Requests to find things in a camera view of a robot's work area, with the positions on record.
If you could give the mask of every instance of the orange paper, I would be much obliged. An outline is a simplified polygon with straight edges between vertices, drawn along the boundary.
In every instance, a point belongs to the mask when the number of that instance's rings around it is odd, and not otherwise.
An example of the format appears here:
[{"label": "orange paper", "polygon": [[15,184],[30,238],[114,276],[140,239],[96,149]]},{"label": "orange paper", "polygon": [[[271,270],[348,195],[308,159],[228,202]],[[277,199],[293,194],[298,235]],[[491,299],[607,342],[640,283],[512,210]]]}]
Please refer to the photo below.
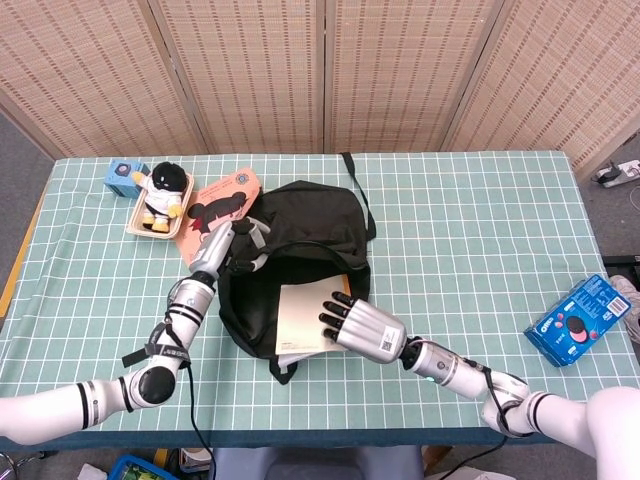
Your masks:
[{"label": "orange paper", "polygon": [[227,220],[244,217],[260,193],[260,180],[243,168],[191,196],[176,243],[187,265],[210,232]]}]

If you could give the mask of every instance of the robot finger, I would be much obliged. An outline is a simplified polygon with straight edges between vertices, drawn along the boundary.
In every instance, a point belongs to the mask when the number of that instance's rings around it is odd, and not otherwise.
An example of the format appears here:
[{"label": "robot finger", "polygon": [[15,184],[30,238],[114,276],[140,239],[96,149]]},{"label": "robot finger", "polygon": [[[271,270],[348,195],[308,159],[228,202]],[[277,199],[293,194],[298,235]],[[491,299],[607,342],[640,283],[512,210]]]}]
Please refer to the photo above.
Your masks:
[{"label": "robot finger", "polygon": [[333,302],[324,302],[322,306],[329,310],[331,313],[335,313],[342,318],[347,318],[347,315],[349,315],[349,312],[351,311],[350,309]]},{"label": "robot finger", "polygon": [[355,298],[350,297],[349,295],[342,292],[333,292],[331,296],[333,297],[334,300],[340,303],[343,303],[347,307],[353,307],[357,301]]},{"label": "robot finger", "polygon": [[344,320],[341,318],[332,317],[326,313],[321,313],[318,318],[322,323],[326,323],[330,327],[337,328],[338,330],[342,328],[342,324],[344,323]]},{"label": "robot finger", "polygon": [[324,332],[322,332],[322,335],[324,335],[326,338],[329,338],[331,340],[333,340],[334,342],[338,341],[338,333],[335,330],[331,330],[330,328],[325,328]]}]

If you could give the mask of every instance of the green grid tablecloth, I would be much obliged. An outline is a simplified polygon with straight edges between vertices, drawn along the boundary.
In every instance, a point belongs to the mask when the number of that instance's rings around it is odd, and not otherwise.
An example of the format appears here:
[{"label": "green grid tablecloth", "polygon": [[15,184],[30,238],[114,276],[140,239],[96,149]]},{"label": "green grid tablecloth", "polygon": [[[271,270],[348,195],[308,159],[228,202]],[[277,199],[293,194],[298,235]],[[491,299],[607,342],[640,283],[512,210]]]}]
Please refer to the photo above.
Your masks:
[{"label": "green grid tablecloth", "polygon": [[[134,201],[104,187],[110,160],[55,164],[0,336],[0,396],[122,375],[120,358],[145,343],[167,292],[188,274],[173,241],[125,233]],[[353,188],[336,155],[141,160],[151,167],[179,163],[194,174],[196,188],[245,166],[266,191],[298,179]],[[521,333],[576,282],[604,272],[564,154],[362,154],[355,161],[378,225],[370,243],[370,300],[394,312],[409,333],[523,377],[532,390],[575,400],[603,387],[639,386],[622,325],[563,369],[549,365]],[[301,362],[291,383],[280,386],[266,362],[236,347],[217,311],[214,300],[190,352],[197,421],[214,431],[214,443],[233,439],[230,432],[345,429],[365,435],[351,442],[376,443],[368,431],[463,435],[481,426],[480,403],[420,380],[399,363],[380,366],[350,353]],[[116,414],[73,437],[72,446],[96,431],[189,432],[188,405],[181,375],[166,405]]]}]

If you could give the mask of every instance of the oreo box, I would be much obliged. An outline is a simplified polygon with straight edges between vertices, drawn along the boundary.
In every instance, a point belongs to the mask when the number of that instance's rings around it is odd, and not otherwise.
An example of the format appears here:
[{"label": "oreo box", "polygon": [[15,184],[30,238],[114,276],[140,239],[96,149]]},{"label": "oreo box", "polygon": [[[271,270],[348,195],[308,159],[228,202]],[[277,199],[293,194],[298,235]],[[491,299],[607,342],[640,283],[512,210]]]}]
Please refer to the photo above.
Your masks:
[{"label": "oreo box", "polygon": [[578,283],[525,336],[554,366],[575,362],[631,304],[600,275]]}]

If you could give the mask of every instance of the toy figure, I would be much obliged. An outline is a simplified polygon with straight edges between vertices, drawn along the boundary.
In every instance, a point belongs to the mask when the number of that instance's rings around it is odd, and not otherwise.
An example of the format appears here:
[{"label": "toy figure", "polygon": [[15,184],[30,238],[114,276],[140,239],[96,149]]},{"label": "toy figure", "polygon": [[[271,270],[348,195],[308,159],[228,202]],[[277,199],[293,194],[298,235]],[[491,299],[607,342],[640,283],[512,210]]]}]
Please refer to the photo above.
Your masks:
[{"label": "toy figure", "polygon": [[182,215],[182,193],[187,188],[187,175],[179,165],[162,162],[150,176],[133,172],[131,178],[147,191],[142,217],[144,228],[167,233],[169,218]]}]

